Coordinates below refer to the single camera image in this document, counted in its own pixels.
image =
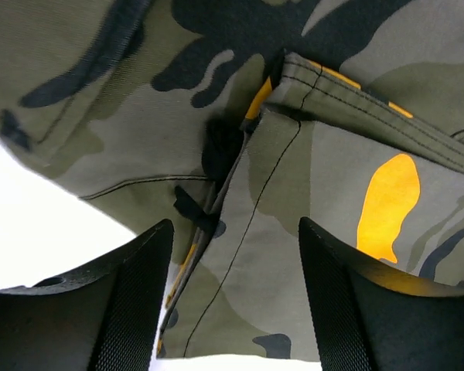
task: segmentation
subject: white background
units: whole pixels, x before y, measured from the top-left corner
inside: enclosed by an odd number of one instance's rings
[[[23,168],[0,145],[0,288],[34,285],[99,257],[133,236],[104,214]],[[153,360],[150,370],[215,371],[218,367],[321,370],[318,363],[251,356]]]

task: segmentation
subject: orange camouflage spot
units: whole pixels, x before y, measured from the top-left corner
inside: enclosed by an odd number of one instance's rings
[[[254,97],[249,109],[247,110],[246,118],[248,120],[253,120],[259,115],[261,104],[266,98],[268,98],[272,91],[273,87],[271,86],[271,79],[269,77],[256,94],[256,97]]]
[[[397,263],[393,245],[406,216],[418,203],[421,186],[411,156],[399,154],[371,178],[357,227],[357,249]]]

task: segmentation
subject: camouflage fabric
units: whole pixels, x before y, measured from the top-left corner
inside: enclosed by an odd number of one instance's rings
[[[257,125],[219,192],[213,117]],[[301,216],[464,286],[464,0],[1,0],[0,138],[136,233],[173,221],[160,356],[317,360]]]

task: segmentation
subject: black camouflage spot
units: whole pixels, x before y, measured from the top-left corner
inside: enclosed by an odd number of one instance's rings
[[[419,277],[429,278],[430,280],[435,279],[436,267],[438,263],[444,260],[457,246],[457,244],[464,238],[464,228],[450,236],[444,243],[437,247],[429,257],[426,258],[421,270],[419,271]]]
[[[179,320],[179,313],[177,312],[177,308],[174,308],[172,313],[169,317],[169,322],[167,323],[166,328],[172,328],[173,326],[177,325]]]
[[[253,339],[253,343],[261,345],[266,350],[266,358],[291,358],[292,342],[285,334],[258,336]]]
[[[19,147],[24,148],[26,151],[31,151],[29,136],[21,129],[21,124],[9,110],[3,111],[0,135],[14,142]]]
[[[136,53],[144,39],[140,20],[148,3],[149,0],[116,0],[79,61],[64,74],[27,93],[20,104],[38,108],[60,102],[106,74],[120,58]]]
[[[213,235],[213,238],[220,237],[222,234],[225,233],[226,230],[227,230],[227,225],[222,220],[219,220],[217,224],[217,228],[215,229],[215,234]]]
[[[464,280],[459,281],[459,283],[456,285],[457,288],[464,288]]]
[[[265,71],[275,57],[290,49],[305,58],[338,69],[371,41],[380,25],[410,0],[352,0],[319,21],[305,36],[302,30],[319,0],[291,1],[271,6],[262,0],[174,0],[172,15],[185,29],[202,37],[190,43],[153,81],[158,91],[192,89],[204,77],[211,60],[225,50],[234,58],[217,67],[211,84],[196,93],[194,107],[213,103],[229,78],[254,54]]]

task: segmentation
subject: textured black plastic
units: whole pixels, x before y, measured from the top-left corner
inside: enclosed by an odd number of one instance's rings
[[[90,369],[148,370],[172,249],[169,223],[120,268]]]
[[[375,370],[344,266],[322,248],[323,241],[307,221],[301,223],[299,239],[323,371]]]

